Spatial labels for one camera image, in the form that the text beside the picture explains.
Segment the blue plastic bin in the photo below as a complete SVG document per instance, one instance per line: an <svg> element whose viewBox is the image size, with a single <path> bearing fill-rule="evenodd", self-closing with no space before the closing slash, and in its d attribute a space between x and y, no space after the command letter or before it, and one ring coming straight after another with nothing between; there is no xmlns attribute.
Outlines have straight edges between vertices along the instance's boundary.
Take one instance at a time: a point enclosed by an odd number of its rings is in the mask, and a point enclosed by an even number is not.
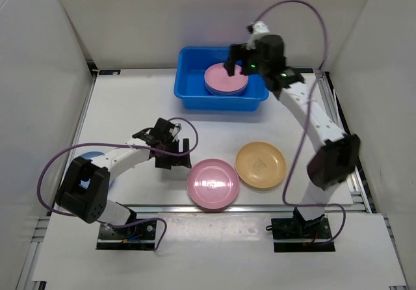
<svg viewBox="0 0 416 290"><path fill-rule="evenodd" d="M205 71L222 63L229 55L228 47L184 47L179 52L174 94L186 109L215 111L255 111L269 96L263 79L250 75L244 92L238 96L216 96L205 86Z"/></svg>

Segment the purple plate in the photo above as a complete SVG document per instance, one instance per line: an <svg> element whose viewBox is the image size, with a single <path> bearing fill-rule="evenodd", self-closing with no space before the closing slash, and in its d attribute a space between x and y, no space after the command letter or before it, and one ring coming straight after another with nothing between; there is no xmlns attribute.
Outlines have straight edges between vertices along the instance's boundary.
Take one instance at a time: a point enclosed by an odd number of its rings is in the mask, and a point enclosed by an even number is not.
<svg viewBox="0 0 416 290"><path fill-rule="evenodd" d="M209 89L208 92L214 96L239 96L244 93L244 90L238 90L235 92L220 92Z"/></svg>

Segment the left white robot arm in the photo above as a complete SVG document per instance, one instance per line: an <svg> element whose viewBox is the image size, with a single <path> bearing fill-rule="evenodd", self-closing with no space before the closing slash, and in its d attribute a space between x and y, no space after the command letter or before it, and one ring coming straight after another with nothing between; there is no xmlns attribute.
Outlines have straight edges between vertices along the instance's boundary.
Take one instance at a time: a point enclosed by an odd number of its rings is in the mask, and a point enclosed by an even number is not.
<svg viewBox="0 0 416 290"><path fill-rule="evenodd" d="M130 208L108 199L114 179L137 165L153 159L156 168L174 166L191 168L189 138L179 138L178 118L159 118L153 127L145 128L125 144L111 144L103 155L74 158L58 188L56 204L91 224L106 224L128 238L137 230L137 214Z"/></svg>

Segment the pink plate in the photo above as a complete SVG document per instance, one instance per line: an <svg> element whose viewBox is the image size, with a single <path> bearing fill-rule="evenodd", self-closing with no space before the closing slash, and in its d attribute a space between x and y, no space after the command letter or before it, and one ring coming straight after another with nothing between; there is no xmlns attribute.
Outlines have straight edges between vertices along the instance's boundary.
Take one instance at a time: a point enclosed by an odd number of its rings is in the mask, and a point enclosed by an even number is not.
<svg viewBox="0 0 416 290"><path fill-rule="evenodd" d="M190 199L208 210L220 210L231 204L240 189L235 169L220 159L206 159L195 164L187 178Z"/></svg>
<svg viewBox="0 0 416 290"><path fill-rule="evenodd" d="M210 88L221 92L240 90L248 84L248 77L239 73L240 68L236 65L236 74L230 77L224 68L224 63L213 64L204 73L205 82Z"/></svg>

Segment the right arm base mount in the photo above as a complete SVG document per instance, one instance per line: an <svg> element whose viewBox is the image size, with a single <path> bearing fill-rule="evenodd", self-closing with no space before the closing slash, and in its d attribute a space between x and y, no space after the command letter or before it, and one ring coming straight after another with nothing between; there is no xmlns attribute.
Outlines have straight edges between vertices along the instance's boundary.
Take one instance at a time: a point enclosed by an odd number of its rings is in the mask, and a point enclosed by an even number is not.
<svg viewBox="0 0 416 290"><path fill-rule="evenodd" d="M332 232L327 217L305 229L295 216L272 218L266 231L272 233L275 253L335 252Z"/></svg>

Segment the blue plate front left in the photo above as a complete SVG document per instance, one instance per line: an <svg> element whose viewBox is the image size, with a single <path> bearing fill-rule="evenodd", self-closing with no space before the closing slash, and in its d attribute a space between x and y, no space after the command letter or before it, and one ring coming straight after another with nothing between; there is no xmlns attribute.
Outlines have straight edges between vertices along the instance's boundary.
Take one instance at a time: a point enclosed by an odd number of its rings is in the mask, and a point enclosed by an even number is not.
<svg viewBox="0 0 416 290"><path fill-rule="evenodd" d="M107 168L110 169L110 166L108 164L108 160L104 159L105 154L103 152L99 152L99 151L91 151L91 152L86 152L81 154L81 157L86 159L86 160L91 160L92 164L99 167L99 168ZM111 188L112 185L112 181L113 179L110 178L109 181L109 188ZM90 184L90 179L88 179L87 181L83 181L81 180L80 185L82 186L82 188L87 189L89 187Z"/></svg>

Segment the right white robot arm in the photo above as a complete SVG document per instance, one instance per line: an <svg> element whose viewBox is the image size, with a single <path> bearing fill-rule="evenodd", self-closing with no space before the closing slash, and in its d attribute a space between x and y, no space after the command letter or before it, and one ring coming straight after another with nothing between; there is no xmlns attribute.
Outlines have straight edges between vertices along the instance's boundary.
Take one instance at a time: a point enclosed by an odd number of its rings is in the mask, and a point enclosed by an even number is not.
<svg viewBox="0 0 416 290"><path fill-rule="evenodd" d="M224 63L227 74L240 63L243 75L260 75L266 89L285 106L303 127L315 151L307 165L307 190L294 204L292 231L301 238L314 232L338 186L354 171L361 141L349 135L313 101L315 88L308 87L303 75L286 64L284 43L276 34L266 34L249 44L232 44Z"/></svg>

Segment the yellow plate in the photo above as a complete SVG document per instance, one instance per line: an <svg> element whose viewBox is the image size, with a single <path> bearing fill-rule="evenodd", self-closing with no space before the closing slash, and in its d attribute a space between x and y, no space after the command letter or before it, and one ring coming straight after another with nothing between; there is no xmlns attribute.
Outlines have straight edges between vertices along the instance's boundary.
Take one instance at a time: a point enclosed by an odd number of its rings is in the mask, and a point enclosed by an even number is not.
<svg viewBox="0 0 416 290"><path fill-rule="evenodd" d="M275 146L266 142L251 142L238 151L235 170L249 186L270 189L284 180L287 164Z"/></svg>

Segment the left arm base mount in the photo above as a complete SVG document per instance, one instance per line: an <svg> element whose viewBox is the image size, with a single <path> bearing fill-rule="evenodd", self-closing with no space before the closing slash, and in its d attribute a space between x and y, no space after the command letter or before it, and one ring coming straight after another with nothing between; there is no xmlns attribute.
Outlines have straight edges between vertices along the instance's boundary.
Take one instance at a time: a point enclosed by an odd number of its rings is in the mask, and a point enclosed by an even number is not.
<svg viewBox="0 0 416 290"><path fill-rule="evenodd" d="M97 235L96 249L152 251L156 243L156 229L156 220L120 229L101 225Z"/></svg>

